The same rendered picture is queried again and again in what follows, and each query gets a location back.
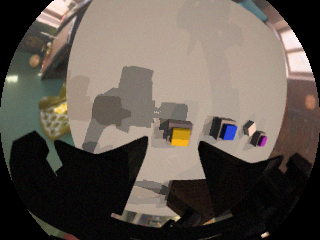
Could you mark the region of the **blue button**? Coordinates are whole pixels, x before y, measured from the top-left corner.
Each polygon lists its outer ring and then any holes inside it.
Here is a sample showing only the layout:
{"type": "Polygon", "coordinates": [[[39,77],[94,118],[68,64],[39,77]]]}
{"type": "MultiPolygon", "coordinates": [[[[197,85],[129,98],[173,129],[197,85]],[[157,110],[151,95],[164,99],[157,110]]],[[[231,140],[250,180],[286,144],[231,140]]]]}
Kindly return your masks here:
{"type": "Polygon", "coordinates": [[[217,117],[215,120],[215,128],[213,128],[213,139],[220,141],[232,141],[235,139],[237,121],[227,119],[227,117],[217,117]]]}

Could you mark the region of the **yellow button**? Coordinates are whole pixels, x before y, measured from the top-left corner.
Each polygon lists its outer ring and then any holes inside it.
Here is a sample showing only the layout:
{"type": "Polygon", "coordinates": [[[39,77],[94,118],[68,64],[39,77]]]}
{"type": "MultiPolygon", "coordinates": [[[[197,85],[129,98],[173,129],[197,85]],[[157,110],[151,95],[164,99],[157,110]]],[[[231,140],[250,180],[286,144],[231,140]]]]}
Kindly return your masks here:
{"type": "Polygon", "coordinates": [[[191,121],[168,119],[167,144],[189,147],[193,132],[191,121]]]}

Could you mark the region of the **magenta button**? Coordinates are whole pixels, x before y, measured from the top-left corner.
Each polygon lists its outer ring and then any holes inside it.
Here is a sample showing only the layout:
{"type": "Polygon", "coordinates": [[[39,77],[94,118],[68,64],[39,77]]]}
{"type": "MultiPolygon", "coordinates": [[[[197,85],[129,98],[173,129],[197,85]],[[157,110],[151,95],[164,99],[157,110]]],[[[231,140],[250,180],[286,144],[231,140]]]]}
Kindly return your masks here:
{"type": "Polygon", "coordinates": [[[251,141],[252,145],[255,145],[256,147],[264,147],[265,145],[265,141],[267,141],[267,137],[265,137],[265,135],[267,135],[267,133],[265,132],[257,132],[255,131],[255,135],[253,135],[253,139],[251,141]]]}

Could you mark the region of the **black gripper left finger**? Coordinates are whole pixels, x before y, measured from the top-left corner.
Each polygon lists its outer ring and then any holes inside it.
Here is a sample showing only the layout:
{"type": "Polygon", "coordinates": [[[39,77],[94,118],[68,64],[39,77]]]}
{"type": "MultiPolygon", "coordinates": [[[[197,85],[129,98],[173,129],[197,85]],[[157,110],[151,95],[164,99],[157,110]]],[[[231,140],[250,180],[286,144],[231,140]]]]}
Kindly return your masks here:
{"type": "Polygon", "coordinates": [[[148,136],[103,153],[83,151],[61,140],[53,144],[61,163],[92,181],[112,213],[121,215],[147,155],[148,136]]]}

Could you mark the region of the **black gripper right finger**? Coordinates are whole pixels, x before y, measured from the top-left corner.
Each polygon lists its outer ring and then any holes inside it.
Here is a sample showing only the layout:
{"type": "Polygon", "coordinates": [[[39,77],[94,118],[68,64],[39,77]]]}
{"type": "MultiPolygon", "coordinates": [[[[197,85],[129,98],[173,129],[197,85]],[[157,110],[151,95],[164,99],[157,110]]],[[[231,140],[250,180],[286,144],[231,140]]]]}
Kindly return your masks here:
{"type": "Polygon", "coordinates": [[[240,203],[265,173],[279,168],[284,160],[284,156],[279,155],[275,159],[272,157],[269,160],[248,163],[205,143],[204,140],[197,145],[197,151],[211,193],[215,217],[231,213],[233,205],[240,203]]]}

